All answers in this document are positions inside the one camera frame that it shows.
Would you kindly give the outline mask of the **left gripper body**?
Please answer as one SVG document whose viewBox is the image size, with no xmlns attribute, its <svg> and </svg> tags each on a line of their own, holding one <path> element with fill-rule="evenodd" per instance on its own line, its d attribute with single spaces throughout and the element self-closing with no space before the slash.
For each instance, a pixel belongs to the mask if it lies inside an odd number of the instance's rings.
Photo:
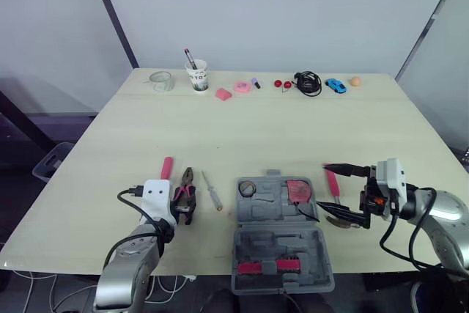
<svg viewBox="0 0 469 313">
<path fill-rule="evenodd" d="M 184 224 L 191 225 L 195 209 L 195 199 L 189 200 L 187 205 L 180 205 L 178 201 L 171 201 L 171 214 L 174 216 L 177 224 L 180 222 L 180 216 L 184 216 Z"/>
</svg>

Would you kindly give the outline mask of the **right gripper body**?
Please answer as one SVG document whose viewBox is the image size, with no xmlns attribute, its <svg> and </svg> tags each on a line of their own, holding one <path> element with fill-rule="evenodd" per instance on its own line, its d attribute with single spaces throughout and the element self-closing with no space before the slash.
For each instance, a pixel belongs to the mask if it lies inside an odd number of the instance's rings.
<svg viewBox="0 0 469 313">
<path fill-rule="evenodd" d="M 391 216 L 391 189 L 384 180 L 367 177 L 366 184 L 360 195 L 360 210 L 365 219 L 379 216 L 388 220 Z"/>
</svg>

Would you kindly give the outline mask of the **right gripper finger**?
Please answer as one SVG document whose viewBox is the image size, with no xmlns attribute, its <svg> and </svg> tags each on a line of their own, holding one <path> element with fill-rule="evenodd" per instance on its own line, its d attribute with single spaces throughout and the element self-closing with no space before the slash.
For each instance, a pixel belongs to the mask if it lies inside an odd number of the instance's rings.
<svg viewBox="0 0 469 313">
<path fill-rule="evenodd" d="M 327 163 L 323 165 L 323 169 L 346 177 L 375 177 L 373 166 L 357 166 L 349 163 Z"/>
<path fill-rule="evenodd" d="M 343 221 L 348 221 L 351 224 L 356 224 L 364 229 L 370 228 L 370 215 L 365 213 L 357 213 L 351 211 L 348 207 L 333 202 L 317 202 L 317 206 L 321 207 L 324 211 L 330 213 L 332 216 L 337 217 Z"/>
</svg>

